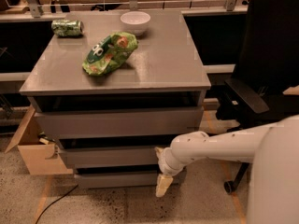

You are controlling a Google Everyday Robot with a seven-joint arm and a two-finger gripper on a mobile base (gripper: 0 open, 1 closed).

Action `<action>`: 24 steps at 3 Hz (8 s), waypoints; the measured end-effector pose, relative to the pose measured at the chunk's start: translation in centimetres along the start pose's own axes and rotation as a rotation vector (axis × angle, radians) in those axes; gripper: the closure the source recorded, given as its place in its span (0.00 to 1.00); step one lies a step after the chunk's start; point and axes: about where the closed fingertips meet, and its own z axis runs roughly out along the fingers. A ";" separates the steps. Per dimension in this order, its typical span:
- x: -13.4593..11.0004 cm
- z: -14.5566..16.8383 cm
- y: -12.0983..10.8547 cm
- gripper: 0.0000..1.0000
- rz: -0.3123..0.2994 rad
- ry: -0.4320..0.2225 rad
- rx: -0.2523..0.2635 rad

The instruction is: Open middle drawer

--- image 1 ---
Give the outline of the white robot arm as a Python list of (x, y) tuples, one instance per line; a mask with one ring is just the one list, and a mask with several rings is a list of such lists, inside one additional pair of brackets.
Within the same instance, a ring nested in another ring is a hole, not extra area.
[(158, 197), (175, 175), (200, 159), (249, 162), (247, 224), (299, 224), (299, 115), (215, 136), (182, 134), (155, 151)]

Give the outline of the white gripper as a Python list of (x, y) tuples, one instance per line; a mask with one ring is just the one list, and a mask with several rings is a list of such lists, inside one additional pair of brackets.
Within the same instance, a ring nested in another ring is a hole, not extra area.
[(157, 177), (157, 185), (155, 195), (160, 198), (163, 197), (170, 185), (173, 182), (173, 177), (183, 170), (181, 162), (173, 155), (170, 147), (155, 148), (156, 156), (158, 158), (158, 165), (162, 174)]

